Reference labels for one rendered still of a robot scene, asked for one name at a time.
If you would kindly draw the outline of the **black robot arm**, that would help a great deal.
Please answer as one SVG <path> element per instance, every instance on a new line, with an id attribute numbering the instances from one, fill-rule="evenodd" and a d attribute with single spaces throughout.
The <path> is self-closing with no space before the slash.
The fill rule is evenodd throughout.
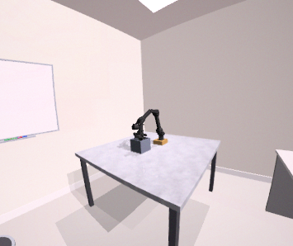
<path id="1" fill-rule="evenodd" d="M 145 119 L 151 113 L 153 113 L 153 115 L 155 117 L 155 121 L 156 121 L 156 125 L 157 125 L 156 132 L 159 135 L 158 139 L 159 140 L 165 140 L 164 137 L 163 137 L 165 135 L 165 133 L 163 132 L 163 129 L 161 128 L 159 117 L 158 117 L 159 116 L 159 110 L 148 109 L 148 111 L 143 116 L 138 118 L 136 123 L 131 126 L 132 130 L 143 130 L 144 129 L 143 125 L 144 125 Z"/>

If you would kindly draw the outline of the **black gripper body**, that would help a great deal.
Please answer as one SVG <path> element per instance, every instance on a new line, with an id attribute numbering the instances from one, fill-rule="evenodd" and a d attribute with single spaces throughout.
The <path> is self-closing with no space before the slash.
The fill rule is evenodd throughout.
<path id="1" fill-rule="evenodd" d="M 139 134 L 135 135 L 135 138 L 142 138 L 144 136 L 147 136 L 147 134 L 144 134 L 144 130 L 138 130 Z"/>

